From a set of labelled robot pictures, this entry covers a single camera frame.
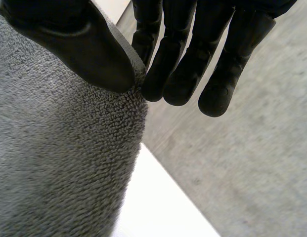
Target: gloved hand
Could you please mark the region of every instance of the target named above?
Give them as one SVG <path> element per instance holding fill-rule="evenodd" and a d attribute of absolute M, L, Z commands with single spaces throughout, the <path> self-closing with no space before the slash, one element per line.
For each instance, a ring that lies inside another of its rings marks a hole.
<path fill-rule="evenodd" d="M 296 0 L 132 0 L 137 31 L 132 45 L 149 65 L 159 34 L 162 9 L 164 37 L 144 84 L 143 96 L 162 97 L 171 105 L 188 102 L 200 82 L 230 19 L 228 37 L 198 106 L 218 117 L 227 110 L 238 79 L 255 47 Z M 192 41 L 183 54 L 193 14 Z"/>

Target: fingertip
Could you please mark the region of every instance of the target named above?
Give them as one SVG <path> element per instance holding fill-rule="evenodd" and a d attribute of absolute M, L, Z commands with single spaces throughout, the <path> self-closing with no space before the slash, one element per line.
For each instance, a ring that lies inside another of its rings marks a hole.
<path fill-rule="evenodd" d="M 232 93 L 222 85 L 206 86 L 198 100 L 199 110 L 213 118 L 222 116 L 228 109 Z"/>
<path fill-rule="evenodd" d="M 150 102 L 158 102 L 163 97 L 163 83 L 159 83 L 161 75 L 148 73 L 141 87 L 143 97 Z"/>
<path fill-rule="evenodd" d="M 195 91 L 197 80 L 193 73 L 182 74 L 176 70 L 164 88 L 163 98 L 173 106 L 185 105 Z"/>

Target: robotic hand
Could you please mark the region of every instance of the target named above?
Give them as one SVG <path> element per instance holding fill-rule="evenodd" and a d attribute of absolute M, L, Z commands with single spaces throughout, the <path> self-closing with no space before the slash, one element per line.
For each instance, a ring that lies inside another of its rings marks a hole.
<path fill-rule="evenodd" d="M 230 19 L 228 37 L 198 106 L 218 117 L 227 110 L 255 47 L 296 0 L 132 0 L 137 31 L 132 45 L 148 66 L 157 43 L 162 9 L 165 33 L 144 84 L 143 96 L 171 105 L 188 102 L 214 55 Z M 183 54 L 196 11 L 192 41 Z"/>
<path fill-rule="evenodd" d="M 255 47 L 297 0 L 132 0 L 137 31 L 132 45 L 148 66 L 159 34 L 162 9 L 166 26 L 144 84 L 149 101 L 188 102 L 221 38 L 228 37 L 198 105 L 209 116 L 228 108 L 238 79 Z M 192 41 L 183 54 L 193 14 Z M 0 13 L 19 33 L 59 57 L 87 82 L 125 92 L 134 83 L 128 56 L 89 0 L 1 0 Z"/>

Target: concrete floor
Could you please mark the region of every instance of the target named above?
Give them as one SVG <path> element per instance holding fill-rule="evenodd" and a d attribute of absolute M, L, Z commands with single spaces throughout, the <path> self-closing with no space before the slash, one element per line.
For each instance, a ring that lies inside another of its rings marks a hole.
<path fill-rule="evenodd" d="M 118 26 L 131 41 L 132 7 Z M 197 100 L 222 47 L 187 105 L 150 103 L 144 143 L 221 236 L 307 237 L 307 0 L 277 19 L 227 113 L 209 118 Z"/>

